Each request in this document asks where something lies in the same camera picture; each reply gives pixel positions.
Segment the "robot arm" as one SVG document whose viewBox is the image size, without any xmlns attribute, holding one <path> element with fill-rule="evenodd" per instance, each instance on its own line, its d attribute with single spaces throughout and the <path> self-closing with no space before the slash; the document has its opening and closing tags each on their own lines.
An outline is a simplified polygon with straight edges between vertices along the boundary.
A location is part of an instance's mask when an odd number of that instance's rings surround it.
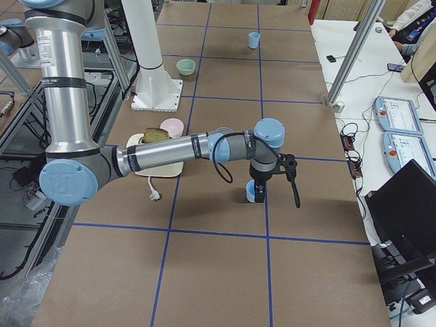
<svg viewBox="0 0 436 327">
<path fill-rule="evenodd" d="M 9 18 L 1 21 L 1 51 L 11 56 L 19 49 L 28 49 L 35 40 L 28 32 L 25 24 L 18 18 Z"/>
</svg>

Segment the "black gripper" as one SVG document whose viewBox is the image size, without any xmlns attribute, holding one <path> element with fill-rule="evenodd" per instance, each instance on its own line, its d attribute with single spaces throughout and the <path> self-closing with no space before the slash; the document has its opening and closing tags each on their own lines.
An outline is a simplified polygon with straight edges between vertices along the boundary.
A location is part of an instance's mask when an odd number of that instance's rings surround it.
<svg viewBox="0 0 436 327">
<path fill-rule="evenodd" d="M 266 197 L 266 182 L 271 179 L 272 172 L 263 172 L 250 167 L 250 176 L 254 180 L 254 201 L 255 203 L 264 203 Z"/>
</svg>

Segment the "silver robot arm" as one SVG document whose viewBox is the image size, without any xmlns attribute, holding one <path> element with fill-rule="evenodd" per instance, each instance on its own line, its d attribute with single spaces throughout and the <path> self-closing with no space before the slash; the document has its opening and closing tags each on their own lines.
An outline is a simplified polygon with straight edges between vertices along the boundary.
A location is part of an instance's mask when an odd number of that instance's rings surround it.
<svg viewBox="0 0 436 327">
<path fill-rule="evenodd" d="M 254 200 L 264 201 L 266 182 L 275 174 L 295 181 L 296 164 L 280 153 L 283 124 L 271 118 L 253 130 L 221 128 L 175 139 L 129 147 L 100 146 L 91 136 L 82 36 L 104 28 L 102 1 L 25 1 L 26 25 L 35 31 L 51 142 L 39 184 L 45 195 L 64 206 L 78 206 L 110 181 L 190 159 L 215 165 L 247 159 Z"/>
</svg>

